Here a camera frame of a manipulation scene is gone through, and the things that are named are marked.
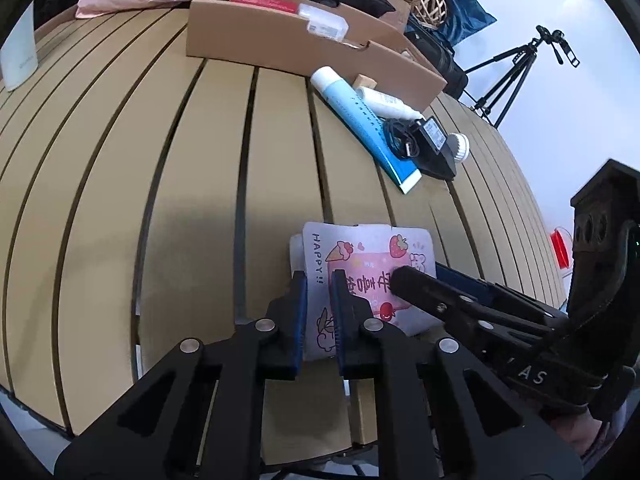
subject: toothpaste tube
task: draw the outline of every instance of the toothpaste tube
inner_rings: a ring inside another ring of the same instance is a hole
[[[408,193],[420,180],[420,171],[412,161],[401,160],[393,154],[386,143],[382,122],[355,90],[330,66],[316,70],[311,76],[311,84],[364,144],[396,186],[403,193]]]

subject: ice cream illustration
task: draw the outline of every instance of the ice cream illustration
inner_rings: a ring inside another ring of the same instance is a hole
[[[338,260],[346,261],[349,259],[353,253],[353,245],[349,242],[340,241],[338,244],[331,249],[331,252],[326,257],[326,262],[336,262]]]

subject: wooden slat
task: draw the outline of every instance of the wooden slat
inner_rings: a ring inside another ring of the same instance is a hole
[[[431,114],[436,116],[448,134],[459,131],[437,99],[431,103],[431,108],[426,111],[425,116]],[[489,192],[482,175],[479,174],[476,162],[473,158],[467,160],[468,162],[457,166],[457,175],[450,183],[450,190],[458,214],[466,227],[469,243],[475,249],[474,254],[481,277],[488,282],[503,285],[505,277],[500,249],[508,245],[508,240],[505,240],[506,236],[495,204],[492,202],[485,204],[481,200],[481,198],[487,199]],[[516,279],[516,282],[519,286],[520,280]]]
[[[132,385],[132,284],[146,199],[201,63],[186,57],[185,47],[183,32],[118,115],[84,185],[62,254],[54,311],[63,393],[75,434]],[[101,373],[87,380],[92,369]]]
[[[407,195],[385,174],[383,184],[397,225],[428,229],[439,263],[474,278],[480,277],[460,214],[443,181],[423,175]],[[442,247],[440,256],[437,247]]]
[[[373,158],[316,95],[314,108],[322,151],[321,177],[332,222],[389,224],[389,212]],[[378,438],[373,380],[350,381],[350,393],[351,438],[358,444],[373,442]]]
[[[49,54],[55,51],[56,47],[71,36],[78,28],[83,27],[89,20],[77,20],[74,22],[66,22],[57,26],[50,34],[42,39],[42,47],[38,50],[38,64],[46,61]]]
[[[60,124],[57,136],[51,136],[55,123],[44,130],[54,142],[48,154],[45,150],[46,158],[30,184],[33,187],[24,195],[24,211],[18,215],[17,235],[14,232],[15,243],[7,261],[9,368],[16,397],[57,424],[66,425],[58,399],[51,335],[58,253],[84,172],[108,134],[111,118],[154,57],[186,25],[187,10],[174,10],[163,18],[164,14],[165,10],[152,10],[131,20],[140,37],[120,54],[117,52],[123,46],[113,45],[115,60]],[[150,23],[153,25],[145,31]],[[105,56],[101,61],[104,64],[108,59]],[[35,138],[39,131],[32,133],[28,138]],[[4,181],[10,184],[7,176]],[[91,372],[100,376],[104,370],[85,372],[86,380],[91,381]]]
[[[289,239],[307,221],[322,221],[318,170],[303,78],[261,69],[255,92],[246,182],[246,310],[264,315],[290,279]],[[305,363],[308,380],[268,381],[262,425],[267,464],[296,462],[351,445],[346,398],[337,366]],[[272,388],[280,394],[273,395]],[[287,403],[307,389],[325,392],[314,404]],[[324,415],[318,426],[318,413]],[[292,444],[290,421],[303,428]]]
[[[524,210],[523,221],[526,225],[528,221],[528,225],[531,227],[530,232],[537,240],[537,244],[533,243],[533,240],[532,243],[534,245],[534,251],[537,249],[540,252],[540,259],[543,263],[543,266],[539,265],[541,276],[544,280],[544,269],[547,283],[550,285],[552,297],[554,298],[554,306],[560,306],[566,298],[566,293],[559,275],[556,258],[552,253],[549,236],[544,227],[542,213],[538,208],[538,202],[533,196],[529,184],[500,133],[486,124],[480,117],[475,116],[473,120],[479,128],[485,128],[485,132],[487,133],[487,135],[484,136],[485,141],[487,141],[488,146],[491,147],[492,153],[500,160],[500,167],[508,171],[510,175],[508,182],[510,183],[511,190],[514,191],[518,197],[516,200],[518,206],[521,210]]]
[[[387,196],[389,215],[391,216],[392,224],[394,226],[419,227],[427,229],[431,234],[431,240],[433,241],[433,253],[436,261],[448,266],[449,260],[447,259],[447,254],[444,250],[442,234],[438,230],[438,225],[436,224],[435,216],[433,215],[433,208],[435,207],[435,204],[432,203],[432,199],[429,196],[425,182],[423,182],[426,178],[430,179],[431,177],[423,175],[420,182],[411,190],[411,200],[402,200],[402,197],[405,195],[398,189],[398,186],[395,186],[383,171],[380,171],[379,175],[382,178],[383,189]],[[458,224],[464,232],[462,224],[460,222],[458,222]],[[468,252],[471,254],[471,257],[473,257],[471,246],[468,247]]]
[[[322,150],[321,177],[333,223],[388,224],[389,213],[373,158],[317,95],[313,101]]]
[[[50,56],[47,56],[47,59],[44,59],[40,62],[38,69],[33,75],[27,79],[23,84],[21,84],[17,89],[11,92],[10,99],[7,100],[5,106],[0,110],[0,136],[4,132],[6,124],[11,120],[14,116],[15,111],[22,105],[26,97],[30,94],[33,88],[40,83],[40,81],[47,75],[49,70],[79,41],[82,40],[87,34],[89,34],[92,30],[98,27],[101,23],[103,23],[107,17],[97,19],[95,21],[91,20],[88,22],[84,22],[86,25],[81,30],[77,30],[79,28],[78,24],[74,24],[73,27],[66,27],[64,31],[60,32],[55,40],[51,40],[49,44],[55,43],[56,48],[50,53]]]
[[[491,133],[489,133],[489,129],[492,128],[488,123],[482,120],[475,120],[474,118],[478,118],[478,116],[476,116],[467,107],[463,107],[463,111],[475,127],[474,132],[477,132],[477,135],[474,135],[474,140],[478,145],[479,151],[483,153],[487,164],[492,167],[492,171],[496,176],[496,180],[500,185],[516,225],[517,235],[526,254],[527,265],[529,266],[531,281],[534,288],[534,293],[529,295],[540,301],[546,301],[548,303],[552,299],[552,292],[546,275],[545,263],[542,260],[542,254],[538,247],[538,240],[534,234],[532,226],[530,225],[529,218],[522,211],[524,207],[520,201],[518,193],[514,189],[515,183],[513,182],[509,171],[509,165],[513,164],[514,161],[504,160],[501,157],[501,154],[494,147],[494,144],[488,139],[491,135]]]
[[[499,222],[497,223],[496,230],[501,229],[507,240],[507,244],[501,247],[499,245],[500,242],[498,241],[498,238],[494,237],[498,247],[500,247],[500,250],[505,251],[506,253],[503,254],[500,252],[500,260],[502,263],[502,270],[505,278],[507,279],[507,284],[511,288],[517,288],[517,290],[532,296],[534,294],[534,288],[531,279],[531,272],[529,270],[529,263],[524,252],[524,248],[522,247],[520,234],[518,233],[518,229],[515,225],[512,212],[509,209],[504,193],[500,188],[498,177],[500,179],[502,177],[497,169],[495,169],[494,173],[494,168],[489,164],[484,151],[479,147],[476,140],[478,131],[463,110],[462,105],[455,99],[448,98],[448,96],[437,98],[436,101],[439,101],[447,109],[449,116],[456,123],[458,130],[468,135],[469,142],[471,144],[471,155],[467,159],[468,162],[466,163],[466,168],[469,169],[474,164],[476,165],[476,168],[478,168],[478,177],[484,181],[486,184],[486,190],[488,191],[488,195],[486,195],[486,198],[483,200],[490,200],[494,204],[498,214],[497,221]],[[478,190],[478,193],[482,193],[481,189],[483,189],[483,186],[478,186],[476,182],[474,182],[474,185]],[[484,203],[482,206],[486,211],[487,208]],[[512,283],[519,284],[520,286],[514,287]]]
[[[142,269],[145,372],[181,339],[194,336],[208,344],[233,335],[238,166],[253,72],[208,60],[178,124]]]
[[[70,107],[76,102],[78,96],[82,93],[86,85],[88,85],[92,78],[94,78],[102,63],[100,60],[96,61],[98,56],[95,54],[92,56],[92,60],[85,60],[85,58],[92,53],[103,41],[105,41],[111,34],[117,31],[122,25],[127,23],[133,18],[137,12],[123,12],[108,19],[107,16],[101,16],[100,18],[94,18],[88,25],[83,28],[82,32],[78,31],[77,36],[68,38],[63,44],[60,44],[57,50],[63,50],[62,58],[52,66],[47,73],[38,81],[37,85],[31,89],[31,92],[25,97],[18,109],[15,111],[12,117],[6,117],[8,121],[2,134],[0,135],[0,180],[6,170],[6,165],[13,155],[16,146],[22,139],[27,128],[31,126],[31,122],[38,120],[38,117],[46,117],[47,122],[51,120],[61,121],[64,115],[68,112]],[[100,52],[104,52],[106,47],[100,49]],[[76,68],[82,64],[81,70],[88,64],[91,64],[92,71],[86,72],[86,77],[81,71],[75,71],[73,73],[74,80],[71,82],[65,82]],[[61,87],[64,87],[65,91],[59,91]],[[61,114],[55,115],[50,118],[50,112],[52,105],[64,105],[68,103],[67,108],[61,108]]]
[[[38,63],[42,63],[44,58],[47,57],[47,55],[60,43],[60,41],[68,36],[68,34],[63,35],[62,32],[66,28],[71,26],[72,23],[73,22],[62,23],[54,30],[52,30],[49,34],[47,34],[44,38],[42,38],[38,43],[36,43],[36,55],[38,57]],[[4,87],[4,80],[2,79],[2,73],[0,72],[0,110],[2,110],[5,101],[7,101],[14,92],[15,91],[9,92]]]
[[[0,171],[2,330],[0,333],[3,336],[8,331],[5,325],[6,290],[4,288],[7,257],[16,219],[33,173],[58,125],[76,104],[86,86],[98,75],[105,63],[116,55],[118,49],[140,32],[138,24],[118,29],[136,14],[136,12],[125,12],[114,16],[104,24],[104,27],[99,27],[70,50],[63,60],[49,70],[34,87],[0,136],[0,168],[2,168]],[[108,39],[95,48],[105,38]],[[0,381],[3,386],[10,388],[8,370],[5,369],[4,363],[4,345],[2,345]]]

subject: white container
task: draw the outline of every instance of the white container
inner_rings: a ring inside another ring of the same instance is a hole
[[[377,90],[360,86],[356,88],[356,94],[371,108],[378,117],[385,119],[423,119],[420,112],[404,104],[397,97],[383,94]]]
[[[5,88],[9,91],[18,88],[27,81],[37,67],[32,2],[0,48],[0,68]]]
[[[298,15],[309,20],[306,24],[306,30],[316,36],[342,41],[347,34],[347,30],[349,30],[347,20],[328,10],[318,9],[307,4],[299,4]]]
[[[447,144],[451,148],[456,163],[464,162],[471,152],[469,138],[465,134],[449,134]]]

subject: tripod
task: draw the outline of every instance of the tripod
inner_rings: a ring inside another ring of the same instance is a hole
[[[516,99],[516,96],[518,95],[520,88],[522,88],[522,85],[525,79],[527,78],[527,75],[529,75],[529,71],[531,70],[533,62],[538,57],[538,47],[540,46],[540,44],[542,44],[543,42],[550,44],[554,50],[554,53],[556,54],[556,59],[558,60],[558,63],[564,64],[564,61],[562,60],[560,53],[556,50],[555,46],[553,45],[554,43],[558,43],[562,48],[562,50],[564,51],[565,55],[567,56],[569,63],[573,67],[577,67],[578,65],[580,65],[580,61],[577,59],[577,57],[575,57],[574,51],[571,50],[571,47],[569,46],[567,41],[564,39],[564,34],[562,33],[562,31],[555,30],[551,34],[547,28],[542,27],[541,25],[538,25],[536,27],[536,30],[540,34],[539,38],[533,38],[529,43],[524,44],[523,46],[512,48],[511,50],[507,50],[506,52],[498,54],[498,56],[494,56],[485,62],[482,62],[476,66],[473,66],[469,70],[466,70],[465,72],[466,74],[469,74],[491,63],[495,63],[503,59],[506,59],[508,57],[514,56],[513,67],[503,76],[503,78],[500,79],[500,81],[498,81],[493,87],[491,87],[484,96],[479,98],[477,101],[474,99],[474,101],[476,101],[476,104],[471,108],[473,111],[480,110],[482,117],[484,117],[489,122],[491,122],[489,120],[489,115],[491,114],[491,111],[494,108],[495,104],[502,98],[502,96],[511,87],[511,85],[514,82],[518,81],[516,83],[516,87],[514,88],[513,92],[509,96],[509,99],[507,100],[507,104],[504,105],[504,108],[500,113],[500,116],[498,117],[497,121],[495,121],[494,123],[494,126],[496,128],[500,125],[505,115],[511,108],[511,105],[513,104],[513,101]],[[496,92],[498,92],[498,95],[487,105],[487,101]]]

